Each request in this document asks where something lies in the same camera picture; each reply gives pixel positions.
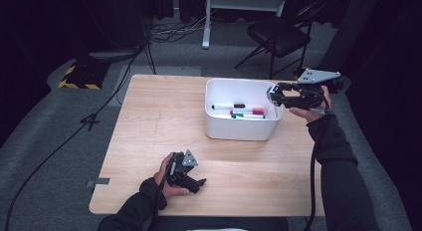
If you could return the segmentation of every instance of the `white bin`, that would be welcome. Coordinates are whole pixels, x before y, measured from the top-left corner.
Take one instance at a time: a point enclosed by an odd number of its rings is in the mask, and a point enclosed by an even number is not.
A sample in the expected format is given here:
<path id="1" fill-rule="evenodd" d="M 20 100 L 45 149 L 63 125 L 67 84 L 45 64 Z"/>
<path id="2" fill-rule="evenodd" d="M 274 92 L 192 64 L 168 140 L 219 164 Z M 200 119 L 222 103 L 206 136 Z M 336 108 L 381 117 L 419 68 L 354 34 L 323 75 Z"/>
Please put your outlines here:
<path id="1" fill-rule="evenodd" d="M 205 93 L 206 134 L 211 138 L 268 140 L 283 117 L 283 107 L 275 107 L 267 98 L 266 81 L 211 79 Z M 230 117 L 230 110 L 215 110 L 213 105 L 241 104 L 247 108 L 263 108 L 263 119 Z"/>

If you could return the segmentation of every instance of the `chair seat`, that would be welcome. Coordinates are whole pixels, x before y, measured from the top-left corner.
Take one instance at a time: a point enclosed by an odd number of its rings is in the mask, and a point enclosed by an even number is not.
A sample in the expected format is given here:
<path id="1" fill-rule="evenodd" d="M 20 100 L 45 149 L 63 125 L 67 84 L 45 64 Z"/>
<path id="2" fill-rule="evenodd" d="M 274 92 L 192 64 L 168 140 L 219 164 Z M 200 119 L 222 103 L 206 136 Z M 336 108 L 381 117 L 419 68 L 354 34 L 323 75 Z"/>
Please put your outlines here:
<path id="1" fill-rule="evenodd" d="M 262 44 L 278 33 L 276 50 L 273 50 L 272 43 L 264 45 L 264 48 L 272 52 L 276 57 L 281 58 L 308 44 L 311 37 L 294 25 L 287 24 L 286 20 L 280 17 L 273 17 L 249 26 L 248 35 L 258 44 Z"/>

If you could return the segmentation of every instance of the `table top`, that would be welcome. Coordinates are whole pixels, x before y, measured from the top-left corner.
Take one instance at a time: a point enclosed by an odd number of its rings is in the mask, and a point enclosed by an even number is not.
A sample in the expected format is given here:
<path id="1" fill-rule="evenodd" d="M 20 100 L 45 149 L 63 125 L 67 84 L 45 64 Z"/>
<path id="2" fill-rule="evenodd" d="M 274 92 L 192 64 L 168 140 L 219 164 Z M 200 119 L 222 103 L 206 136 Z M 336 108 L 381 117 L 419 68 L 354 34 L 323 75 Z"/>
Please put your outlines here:
<path id="1" fill-rule="evenodd" d="M 160 215 L 310 215 L 314 142 L 306 121 L 285 111 L 267 141 L 210 138 L 205 133 L 204 108 L 210 79 L 131 78 L 99 175 L 109 178 L 109 183 L 97 184 L 90 203 L 93 213 L 116 213 L 140 183 L 158 170 L 168 153 L 190 149 L 199 165 L 188 175 L 207 181 L 196 194 L 170 198 Z M 324 215 L 318 163 L 316 215 Z"/>

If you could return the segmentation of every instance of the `person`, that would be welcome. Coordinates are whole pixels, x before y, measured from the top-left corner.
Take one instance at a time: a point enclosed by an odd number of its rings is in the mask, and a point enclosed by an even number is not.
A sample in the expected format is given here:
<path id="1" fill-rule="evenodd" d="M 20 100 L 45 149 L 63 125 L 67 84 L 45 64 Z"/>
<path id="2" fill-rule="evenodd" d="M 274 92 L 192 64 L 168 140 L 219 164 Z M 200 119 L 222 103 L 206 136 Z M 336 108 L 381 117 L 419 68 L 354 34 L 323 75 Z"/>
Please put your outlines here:
<path id="1" fill-rule="evenodd" d="M 322 89 L 332 108 L 327 87 L 322 86 Z M 307 120 L 315 142 L 319 129 L 323 124 L 325 126 L 316 148 L 316 161 L 321 165 L 321 196 L 327 230 L 379 230 L 369 193 L 357 170 L 357 160 L 335 115 L 321 115 L 298 108 L 290 108 L 290 112 Z M 141 183 L 139 192 L 129 197 L 116 214 L 103 219 L 99 231 L 144 230 L 142 224 L 152 215 L 155 193 L 172 154 L 164 158 L 159 170 Z M 165 182 L 159 209 L 166 207 L 168 198 L 187 193 L 189 190 Z"/>

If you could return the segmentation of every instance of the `black sleeve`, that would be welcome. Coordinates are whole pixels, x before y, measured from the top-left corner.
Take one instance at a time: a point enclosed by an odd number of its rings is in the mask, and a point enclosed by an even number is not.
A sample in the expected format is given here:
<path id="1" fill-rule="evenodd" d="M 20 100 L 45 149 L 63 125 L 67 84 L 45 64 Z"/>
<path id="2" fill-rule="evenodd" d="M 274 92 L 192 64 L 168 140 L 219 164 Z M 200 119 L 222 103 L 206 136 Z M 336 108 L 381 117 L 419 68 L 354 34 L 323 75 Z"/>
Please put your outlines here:
<path id="1" fill-rule="evenodd" d="M 158 185 L 153 178 L 143 181 L 139 192 L 130 196 L 116 214 L 104 218 L 98 230 L 143 230 L 142 223 L 152 214 L 157 190 Z M 164 209 L 166 205 L 161 193 L 159 209 Z"/>
<path id="2" fill-rule="evenodd" d="M 379 230 L 357 160 L 334 115 L 308 124 L 315 142 L 323 132 L 316 160 L 321 164 L 321 194 L 326 225 L 331 230 Z"/>

